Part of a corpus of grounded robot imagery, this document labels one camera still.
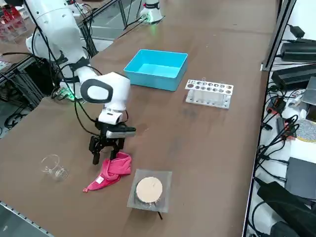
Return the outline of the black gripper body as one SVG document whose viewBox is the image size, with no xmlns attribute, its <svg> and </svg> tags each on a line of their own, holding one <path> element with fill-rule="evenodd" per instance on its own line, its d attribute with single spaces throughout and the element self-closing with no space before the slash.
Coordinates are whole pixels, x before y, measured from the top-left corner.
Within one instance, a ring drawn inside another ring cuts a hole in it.
<svg viewBox="0 0 316 237">
<path fill-rule="evenodd" d="M 97 137 L 104 138 L 105 146 L 111 146 L 112 139 L 128 137 L 128 126 L 124 122 L 112 125 L 98 121 L 95 126 L 100 132 Z"/>
</svg>

